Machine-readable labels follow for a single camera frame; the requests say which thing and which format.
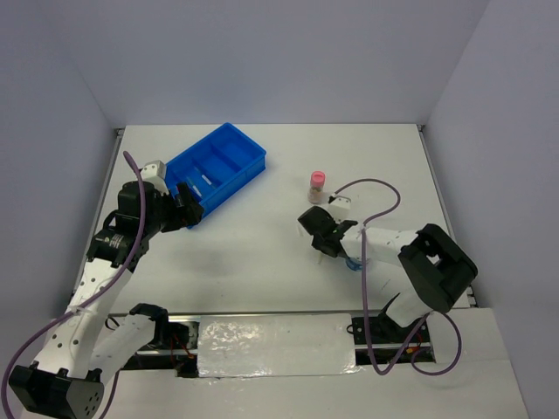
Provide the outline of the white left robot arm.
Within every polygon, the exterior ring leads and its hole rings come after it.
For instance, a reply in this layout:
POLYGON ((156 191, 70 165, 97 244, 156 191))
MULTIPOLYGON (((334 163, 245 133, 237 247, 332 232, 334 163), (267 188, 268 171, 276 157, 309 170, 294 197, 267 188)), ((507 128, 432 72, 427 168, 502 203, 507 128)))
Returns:
POLYGON ((127 182, 118 207, 92 239, 78 288, 52 336, 28 366, 12 362, 3 378, 23 407, 52 418, 92 418, 106 385, 142 347, 165 346, 171 336, 166 309, 139 303, 104 340, 114 302, 160 232, 198 224, 204 209, 185 182, 173 195, 152 182, 127 182))

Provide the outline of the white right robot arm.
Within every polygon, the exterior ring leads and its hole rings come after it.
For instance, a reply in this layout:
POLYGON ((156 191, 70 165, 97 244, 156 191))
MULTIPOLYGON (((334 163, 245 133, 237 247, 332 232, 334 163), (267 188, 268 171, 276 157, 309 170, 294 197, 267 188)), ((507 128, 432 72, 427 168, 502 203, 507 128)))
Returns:
POLYGON ((381 335, 400 341, 411 324, 424 315, 448 313, 478 276, 478 267, 438 225, 420 230, 386 230, 335 219, 314 206, 298 218, 312 238, 311 246, 330 258, 342 258, 353 271, 375 262, 401 267, 407 289, 392 297, 382 310, 381 335))

